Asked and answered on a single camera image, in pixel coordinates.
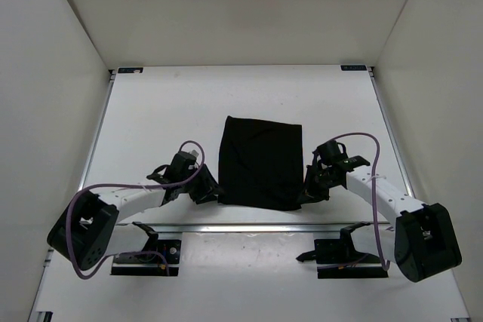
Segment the black skirt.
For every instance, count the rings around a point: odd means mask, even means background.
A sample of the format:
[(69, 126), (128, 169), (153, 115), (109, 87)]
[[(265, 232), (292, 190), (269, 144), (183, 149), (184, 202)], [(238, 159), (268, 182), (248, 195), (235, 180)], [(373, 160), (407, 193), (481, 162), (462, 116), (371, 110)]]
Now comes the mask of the black skirt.
[(225, 205), (295, 211), (303, 189), (303, 129), (252, 118), (226, 118), (218, 158)]

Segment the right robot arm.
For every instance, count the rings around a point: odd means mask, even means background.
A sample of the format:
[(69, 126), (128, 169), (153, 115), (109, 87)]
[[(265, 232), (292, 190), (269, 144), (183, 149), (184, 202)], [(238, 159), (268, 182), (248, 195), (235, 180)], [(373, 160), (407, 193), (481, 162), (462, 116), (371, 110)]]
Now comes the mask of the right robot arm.
[(334, 270), (342, 278), (360, 262), (380, 262), (383, 271), (397, 265), (412, 282), (457, 267), (462, 254), (448, 210), (427, 204), (397, 189), (377, 175), (362, 156), (350, 157), (346, 146), (335, 140), (321, 144), (307, 167), (302, 197), (326, 201), (332, 188), (342, 186), (370, 204), (377, 220), (341, 228), (338, 238), (318, 239), (314, 249), (300, 254), (298, 262), (318, 263), (318, 270)]

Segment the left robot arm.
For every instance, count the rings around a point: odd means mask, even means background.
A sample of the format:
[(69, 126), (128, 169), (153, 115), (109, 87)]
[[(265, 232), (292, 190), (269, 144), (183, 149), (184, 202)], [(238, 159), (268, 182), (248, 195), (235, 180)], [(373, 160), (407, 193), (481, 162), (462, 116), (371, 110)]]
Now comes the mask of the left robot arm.
[(125, 220), (180, 195), (196, 204), (216, 201), (223, 190), (195, 151), (179, 150), (170, 164), (157, 167), (147, 179), (149, 184), (136, 187), (113, 184), (104, 193), (96, 186), (80, 191), (49, 231), (48, 245), (68, 259), (81, 278), (110, 256), (155, 263), (167, 271), (169, 249), (159, 246), (158, 233), (142, 222)]

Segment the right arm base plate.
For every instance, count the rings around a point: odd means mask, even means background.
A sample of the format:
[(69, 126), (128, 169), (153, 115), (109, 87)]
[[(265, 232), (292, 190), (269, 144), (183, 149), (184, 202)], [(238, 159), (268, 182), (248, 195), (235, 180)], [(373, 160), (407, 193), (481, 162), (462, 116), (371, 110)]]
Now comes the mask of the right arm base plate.
[(314, 240), (314, 250), (301, 253), (298, 262), (317, 264), (318, 279), (377, 279), (388, 278), (388, 272), (380, 265), (380, 259), (373, 253), (358, 252), (352, 242), (352, 233), (368, 222), (359, 222), (341, 228), (339, 238)]

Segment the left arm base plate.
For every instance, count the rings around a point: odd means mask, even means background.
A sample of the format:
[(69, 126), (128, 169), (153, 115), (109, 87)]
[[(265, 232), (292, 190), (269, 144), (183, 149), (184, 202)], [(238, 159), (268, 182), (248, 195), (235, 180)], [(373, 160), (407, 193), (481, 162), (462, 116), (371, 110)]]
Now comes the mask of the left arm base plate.
[(115, 257), (110, 274), (128, 277), (178, 276), (182, 251), (181, 233), (161, 233), (149, 249), (156, 254)]

